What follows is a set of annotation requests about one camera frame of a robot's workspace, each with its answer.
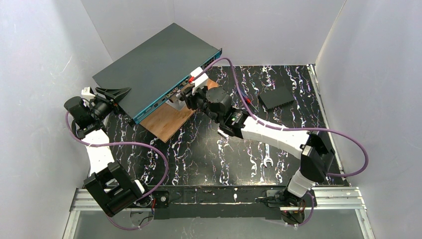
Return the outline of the silver SFP plug module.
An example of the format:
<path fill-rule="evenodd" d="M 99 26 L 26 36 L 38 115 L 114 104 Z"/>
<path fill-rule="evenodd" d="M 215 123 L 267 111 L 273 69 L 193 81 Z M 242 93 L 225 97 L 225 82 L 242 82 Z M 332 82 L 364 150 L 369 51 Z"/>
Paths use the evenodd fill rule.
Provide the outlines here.
<path fill-rule="evenodd" d="M 217 133 L 224 138 L 228 138 L 228 136 L 220 129 L 217 130 Z"/>

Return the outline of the dark teal network switch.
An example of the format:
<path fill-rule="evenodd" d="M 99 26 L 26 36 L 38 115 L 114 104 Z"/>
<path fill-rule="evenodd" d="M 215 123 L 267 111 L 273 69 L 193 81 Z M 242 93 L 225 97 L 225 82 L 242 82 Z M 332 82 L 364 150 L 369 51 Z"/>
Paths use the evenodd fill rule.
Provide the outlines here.
<path fill-rule="evenodd" d="M 129 116 L 129 125 L 134 126 L 188 82 L 192 71 L 204 69 L 221 55 L 222 49 L 172 23 L 93 79 L 104 89 L 131 89 L 118 105 Z"/>

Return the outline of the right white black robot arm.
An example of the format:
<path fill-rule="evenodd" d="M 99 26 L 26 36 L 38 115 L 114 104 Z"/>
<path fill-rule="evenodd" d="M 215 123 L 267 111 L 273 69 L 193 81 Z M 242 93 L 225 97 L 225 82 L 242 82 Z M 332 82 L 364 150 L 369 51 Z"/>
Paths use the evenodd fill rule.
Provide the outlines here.
<path fill-rule="evenodd" d="M 282 128 L 258 119 L 247 110 L 234 107 L 232 98 L 221 87 L 189 87 L 182 90 L 179 99 L 189 109 L 200 110 L 217 123 L 221 136 L 263 142 L 299 159 L 300 167 L 283 192 L 284 200 L 303 197 L 328 175 L 335 151 L 324 130 Z"/>

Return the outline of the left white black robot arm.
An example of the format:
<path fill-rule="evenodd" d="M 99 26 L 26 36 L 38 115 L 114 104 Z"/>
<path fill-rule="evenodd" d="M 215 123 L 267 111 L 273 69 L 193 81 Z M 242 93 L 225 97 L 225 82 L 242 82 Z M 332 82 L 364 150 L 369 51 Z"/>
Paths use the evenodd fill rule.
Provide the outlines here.
<path fill-rule="evenodd" d="M 71 134 L 81 140 L 90 160 L 90 170 L 84 187 L 108 217 L 114 217 L 128 206 L 135 204 L 148 191 L 139 180 L 132 179 L 117 162 L 109 147 L 104 120 L 110 113 L 119 113 L 119 102 L 130 88 L 92 90 L 86 87 L 81 96 L 64 103 L 73 117 Z"/>

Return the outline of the wooden base board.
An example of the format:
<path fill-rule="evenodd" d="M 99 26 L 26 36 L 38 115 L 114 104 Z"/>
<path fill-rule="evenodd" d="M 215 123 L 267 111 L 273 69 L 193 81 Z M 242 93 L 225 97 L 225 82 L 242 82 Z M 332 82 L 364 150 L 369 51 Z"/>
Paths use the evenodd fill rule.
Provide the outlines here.
<path fill-rule="evenodd" d="M 143 119 L 140 125 L 162 142 L 167 142 L 195 112 L 187 106 L 177 111 L 165 102 Z"/>

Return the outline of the blue red screwdriver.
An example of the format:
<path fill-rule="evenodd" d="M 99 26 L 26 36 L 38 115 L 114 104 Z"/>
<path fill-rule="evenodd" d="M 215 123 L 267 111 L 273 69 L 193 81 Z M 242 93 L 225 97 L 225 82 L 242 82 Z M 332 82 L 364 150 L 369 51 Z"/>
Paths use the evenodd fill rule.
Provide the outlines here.
<path fill-rule="evenodd" d="M 244 100 L 247 102 L 248 106 L 251 108 L 251 111 L 255 114 L 258 112 L 258 110 L 255 108 L 255 106 L 253 105 L 251 99 L 246 95 L 246 94 L 242 94 L 242 97 L 244 98 Z"/>

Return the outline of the small black box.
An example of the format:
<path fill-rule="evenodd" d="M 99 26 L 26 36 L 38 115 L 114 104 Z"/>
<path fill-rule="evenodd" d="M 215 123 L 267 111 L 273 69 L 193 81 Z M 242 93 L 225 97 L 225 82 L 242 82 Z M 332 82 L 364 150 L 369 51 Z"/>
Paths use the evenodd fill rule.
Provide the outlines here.
<path fill-rule="evenodd" d="M 258 99 L 267 110 L 271 110 L 278 106 L 288 105 L 295 100 L 293 94 L 286 87 L 278 87 L 260 93 Z"/>

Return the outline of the silver open-end wrench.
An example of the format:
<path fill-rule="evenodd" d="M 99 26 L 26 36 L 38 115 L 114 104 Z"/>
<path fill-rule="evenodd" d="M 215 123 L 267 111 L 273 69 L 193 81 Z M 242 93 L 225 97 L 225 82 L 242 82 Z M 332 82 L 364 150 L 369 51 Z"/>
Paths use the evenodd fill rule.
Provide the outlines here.
<path fill-rule="evenodd" d="M 270 156 L 270 145 L 265 144 L 265 155 L 263 159 L 263 165 L 267 168 L 268 166 L 273 167 L 273 160 Z"/>

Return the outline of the silver metal mount bracket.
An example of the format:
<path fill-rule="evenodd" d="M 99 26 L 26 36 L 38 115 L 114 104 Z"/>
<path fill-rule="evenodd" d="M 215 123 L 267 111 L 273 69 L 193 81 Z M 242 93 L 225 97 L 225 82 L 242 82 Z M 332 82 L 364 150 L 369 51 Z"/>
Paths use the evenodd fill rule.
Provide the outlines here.
<path fill-rule="evenodd" d="M 168 99 L 166 101 L 166 104 L 168 104 L 177 111 L 181 111 L 186 106 L 185 101 L 181 101 L 178 98 Z"/>

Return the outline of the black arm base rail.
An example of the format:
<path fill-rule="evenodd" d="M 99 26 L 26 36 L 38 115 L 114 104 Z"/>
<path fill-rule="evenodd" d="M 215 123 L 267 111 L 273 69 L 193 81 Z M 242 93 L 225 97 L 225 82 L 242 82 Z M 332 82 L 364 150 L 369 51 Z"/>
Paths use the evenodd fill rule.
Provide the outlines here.
<path fill-rule="evenodd" d="M 284 186 L 160 186 L 155 192 L 155 220 L 181 218 L 280 219 L 279 207 L 268 207 L 261 198 L 268 190 Z"/>

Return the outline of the aluminium frame rail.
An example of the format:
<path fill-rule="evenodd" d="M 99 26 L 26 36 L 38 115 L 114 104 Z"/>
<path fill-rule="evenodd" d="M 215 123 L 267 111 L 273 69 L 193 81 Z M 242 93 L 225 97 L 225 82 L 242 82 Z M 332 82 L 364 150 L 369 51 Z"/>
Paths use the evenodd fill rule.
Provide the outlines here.
<path fill-rule="evenodd" d="M 303 206 L 272 203 L 282 186 L 161 186 L 153 193 L 155 218 L 266 218 L 277 220 L 281 213 L 316 210 L 353 210 L 365 239 L 373 239 L 366 205 L 358 187 L 316 186 L 305 196 Z"/>

